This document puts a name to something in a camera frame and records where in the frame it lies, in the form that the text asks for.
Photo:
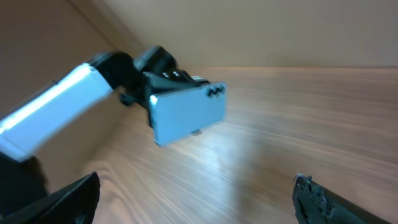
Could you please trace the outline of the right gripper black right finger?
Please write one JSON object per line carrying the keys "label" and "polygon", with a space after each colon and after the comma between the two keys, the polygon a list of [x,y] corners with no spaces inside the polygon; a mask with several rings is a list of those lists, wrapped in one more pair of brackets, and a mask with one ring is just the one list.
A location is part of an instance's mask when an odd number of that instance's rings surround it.
{"label": "right gripper black right finger", "polygon": [[292,200],[299,224],[391,224],[314,182],[310,175],[298,173],[294,183]]}

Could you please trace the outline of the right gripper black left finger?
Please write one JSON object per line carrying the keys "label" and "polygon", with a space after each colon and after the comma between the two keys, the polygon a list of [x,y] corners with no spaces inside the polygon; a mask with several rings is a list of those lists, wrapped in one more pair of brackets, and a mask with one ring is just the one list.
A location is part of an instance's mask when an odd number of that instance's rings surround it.
{"label": "right gripper black left finger", "polygon": [[1,220],[1,224],[92,224],[100,199],[100,178],[92,172]]}

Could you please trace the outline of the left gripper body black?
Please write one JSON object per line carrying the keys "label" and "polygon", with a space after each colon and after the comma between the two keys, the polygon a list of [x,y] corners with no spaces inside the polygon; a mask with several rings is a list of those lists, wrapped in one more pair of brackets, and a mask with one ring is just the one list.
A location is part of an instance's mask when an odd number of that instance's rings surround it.
{"label": "left gripper body black", "polygon": [[134,103],[147,109],[149,97],[156,93],[184,90],[208,84],[209,80],[192,77],[179,69],[176,59],[163,47],[157,45],[132,59],[121,75],[125,89],[120,101],[126,106]]}

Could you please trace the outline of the teal Galaxy S25 smartphone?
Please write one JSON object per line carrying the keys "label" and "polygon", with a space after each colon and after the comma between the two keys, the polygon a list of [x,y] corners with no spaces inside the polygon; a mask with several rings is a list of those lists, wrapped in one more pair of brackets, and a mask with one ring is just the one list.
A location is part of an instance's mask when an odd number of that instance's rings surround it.
{"label": "teal Galaxy S25 smartphone", "polygon": [[166,146],[223,120],[227,99],[225,82],[151,95],[149,111],[154,141]]}

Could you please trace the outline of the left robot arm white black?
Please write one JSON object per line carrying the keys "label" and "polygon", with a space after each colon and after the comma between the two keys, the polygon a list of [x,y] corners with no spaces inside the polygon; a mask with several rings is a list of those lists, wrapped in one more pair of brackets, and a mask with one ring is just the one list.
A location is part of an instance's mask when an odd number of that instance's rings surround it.
{"label": "left robot arm white black", "polygon": [[1,216],[48,195],[34,152],[117,88],[125,89],[119,97],[123,105],[138,103],[148,109],[154,93],[206,82],[179,69],[175,58],[159,45],[138,58],[122,51],[105,52],[77,66],[1,120]]}

